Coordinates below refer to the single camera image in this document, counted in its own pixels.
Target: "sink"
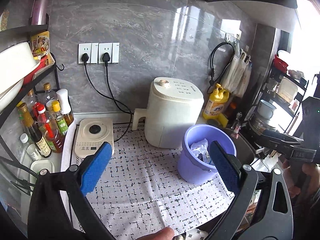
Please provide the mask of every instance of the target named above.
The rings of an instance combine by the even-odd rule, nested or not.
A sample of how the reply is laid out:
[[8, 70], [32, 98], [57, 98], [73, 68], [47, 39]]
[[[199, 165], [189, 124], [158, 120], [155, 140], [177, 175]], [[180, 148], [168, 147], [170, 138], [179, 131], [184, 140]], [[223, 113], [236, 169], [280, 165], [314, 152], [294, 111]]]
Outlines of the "sink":
[[233, 132], [233, 130], [231, 130], [230, 128], [223, 128], [221, 130], [225, 132], [235, 144], [237, 151], [236, 157], [242, 165], [251, 164], [257, 159], [254, 148], [240, 133], [239, 137], [236, 139], [230, 136], [230, 134]]

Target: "blue gripper pad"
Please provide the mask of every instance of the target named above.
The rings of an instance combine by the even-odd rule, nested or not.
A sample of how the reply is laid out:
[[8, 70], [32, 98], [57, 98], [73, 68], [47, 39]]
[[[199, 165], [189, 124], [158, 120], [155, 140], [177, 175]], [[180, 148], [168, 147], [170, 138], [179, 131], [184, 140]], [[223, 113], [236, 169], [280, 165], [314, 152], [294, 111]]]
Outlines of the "blue gripper pad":
[[104, 142], [94, 155], [87, 156], [86, 158], [88, 157], [93, 157], [93, 160], [82, 175], [80, 190], [84, 196], [92, 192], [97, 185], [101, 174], [112, 157], [112, 147], [109, 143]]
[[241, 164], [238, 159], [234, 155], [227, 154], [217, 141], [211, 143], [209, 155], [227, 189], [237, 195], [240, 191], [241, 178]]

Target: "white mug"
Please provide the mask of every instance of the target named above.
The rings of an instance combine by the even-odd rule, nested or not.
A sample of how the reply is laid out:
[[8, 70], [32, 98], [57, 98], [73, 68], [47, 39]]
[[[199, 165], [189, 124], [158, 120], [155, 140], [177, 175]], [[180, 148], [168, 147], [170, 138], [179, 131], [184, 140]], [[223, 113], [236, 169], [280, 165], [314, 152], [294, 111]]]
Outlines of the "white mug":
[[265, 100], [260, 100], [258, 105], [258, 113], [265, 119], [270, 119], [276, 109], [277, 108], [273, 104]]

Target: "white air fryer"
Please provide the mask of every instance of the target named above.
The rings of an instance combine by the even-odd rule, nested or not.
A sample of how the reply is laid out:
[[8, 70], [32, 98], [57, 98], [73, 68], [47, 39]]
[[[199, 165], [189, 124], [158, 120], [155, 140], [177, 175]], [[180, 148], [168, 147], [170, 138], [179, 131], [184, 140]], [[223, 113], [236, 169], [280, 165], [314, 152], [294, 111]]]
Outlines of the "white air fryer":
[[145, 117], [147, 141], [159, 148], [180, 148], [187, 129], [194, 125], [204, 103], [201, 91], [192, 83], [158, 77], [151, 83], [147, 109], [136, 108], [132, 130]]

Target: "yellow dish soap bottle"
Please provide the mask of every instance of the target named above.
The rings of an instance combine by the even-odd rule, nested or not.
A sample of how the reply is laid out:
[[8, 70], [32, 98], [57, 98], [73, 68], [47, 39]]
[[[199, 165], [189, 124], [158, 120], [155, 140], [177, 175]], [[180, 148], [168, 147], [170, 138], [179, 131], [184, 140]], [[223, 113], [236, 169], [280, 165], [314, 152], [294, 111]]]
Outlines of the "yellow dish soap bottle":
[[220, 84], [216, 84], [216, 87], [211, 93], [207, 106], [203, 111], [205, 119], [218, 118], [218, 114], [223, 111], [223, 106], [228, 101], [229, 91], [223, 89]]

